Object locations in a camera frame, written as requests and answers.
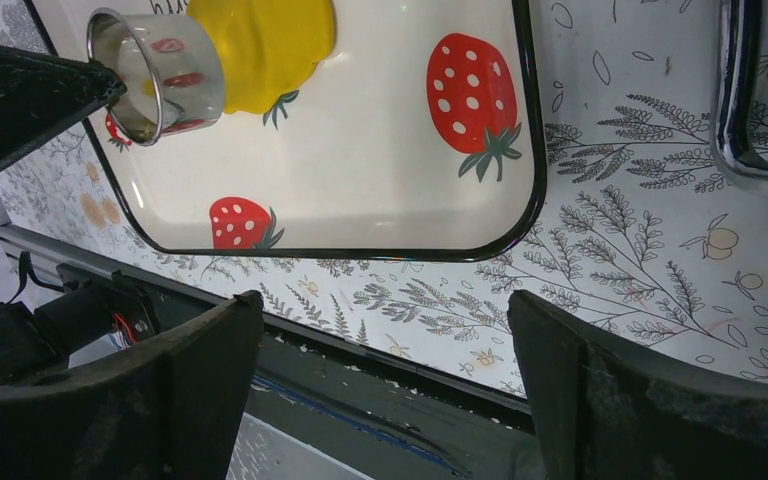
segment botanical print surface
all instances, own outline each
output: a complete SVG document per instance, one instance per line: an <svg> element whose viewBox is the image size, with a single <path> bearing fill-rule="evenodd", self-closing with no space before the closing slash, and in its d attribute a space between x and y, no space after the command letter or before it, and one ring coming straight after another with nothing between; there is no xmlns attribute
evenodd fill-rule
<svg viewBox="0 0 768 480"><path fill-rule="evenodd" d="M0 175L0 195L21 227L220 295L259 290L270 313L514 395L524 395L506 321L516 289L693 365L768 383L768 199L729 185L708 148L715 6L531 8L548 196L523 241L490 261L161 254L128 225L80 125ZM0 0L0 43L39 51L29 22L21 3ZM766 37L763 50L751 128L768 158ZM298 95L282 97L264 128L293 121ZM463 173L494 183L493 159L475 157ZM280 218L261 207L259 223L216 223L227 233L251 220L241 242L277 241Z"/></svg>

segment metal faucet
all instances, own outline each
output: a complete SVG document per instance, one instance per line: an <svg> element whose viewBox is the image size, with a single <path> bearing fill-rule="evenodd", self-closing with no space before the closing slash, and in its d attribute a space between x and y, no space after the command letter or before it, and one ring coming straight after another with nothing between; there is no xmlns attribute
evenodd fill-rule
<svg viewBox="0 0 768 480"><path fill-rule="evenodd" d="M718 78L710 131L714 163L726 179L768 197L768 161L755 151L749 135L762 20L762 0L720 0Z"/></svg>

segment yellow spill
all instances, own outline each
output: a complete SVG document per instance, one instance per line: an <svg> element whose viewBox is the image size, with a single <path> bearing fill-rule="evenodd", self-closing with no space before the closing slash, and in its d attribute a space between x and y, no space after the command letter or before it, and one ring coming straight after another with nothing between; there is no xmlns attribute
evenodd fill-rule
<svg viewBox="0 0 768 480"><path fill-rule="evenodd" d="M219 54L225 113L269 111L334 49L331 0L190 0L187 15Z"/></svg>

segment countertop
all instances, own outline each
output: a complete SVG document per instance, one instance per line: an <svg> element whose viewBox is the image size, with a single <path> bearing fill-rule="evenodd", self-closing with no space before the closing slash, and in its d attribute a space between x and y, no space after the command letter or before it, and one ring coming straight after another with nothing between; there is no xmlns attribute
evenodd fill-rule
<svg viewBox="0 0 768 480"><path fill-rule="evenodd" d="M548 196L531 234L491 261L161 254L127 224L80 125L0 174L0 196L18 226L216 294L257 289L270 313L515 395L505 312L520 288L768 383L768 200L730 186L708 149L715 4L531 2ZM753 126L768 158L765 25ZM0 43L45 49L21 0L0 0Z"/></svg>

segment red strawberry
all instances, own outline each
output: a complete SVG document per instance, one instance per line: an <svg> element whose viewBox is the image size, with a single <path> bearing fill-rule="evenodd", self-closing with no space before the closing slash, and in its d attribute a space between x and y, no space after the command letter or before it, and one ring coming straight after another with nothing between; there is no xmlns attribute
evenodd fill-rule
<svg viewBox="0 0 768 480"><path fill-rule="evenodd" d="M110 134L108 142L119 148L120 152L122 149L127 149L131 146L131 141L119 134L119 130L116 129L116 123L113 122L109 113L104 117L104 126L107 127L107 133Z"/></svg>
<svg viewBox="0 0 768 480"><path fill-rule="evenodd" d="M163 84L167 87L192 87L198 85L204 80L204 75L198 72L185 73L172 78L167 78Z"/></svg>
<svg viewBox="0 0 768 480"><path fill-rule="evenodd" d="M447 35L428 61L426 90L437 132L449 146L469 154L458 176L475 168L480 182L495 158L496 181L501 181L502 158L522 157L511 148L522 124L511 72L499 50L467 35Z"/></svg>
<svg viewBox="0 0 768 480"><path fill-rule="evenodd" d="M275 233L275 212L239 197L225 197L210 206L213 248L243 250L272 248L281 240L284 230Z"/></svg>
<svg viewBox="0 0 768 480"><path fill-rule="evenodd" d="M151 49L158 53L175 53L184 49L184 43L177 38L164 38L152 43Z"/></svg>

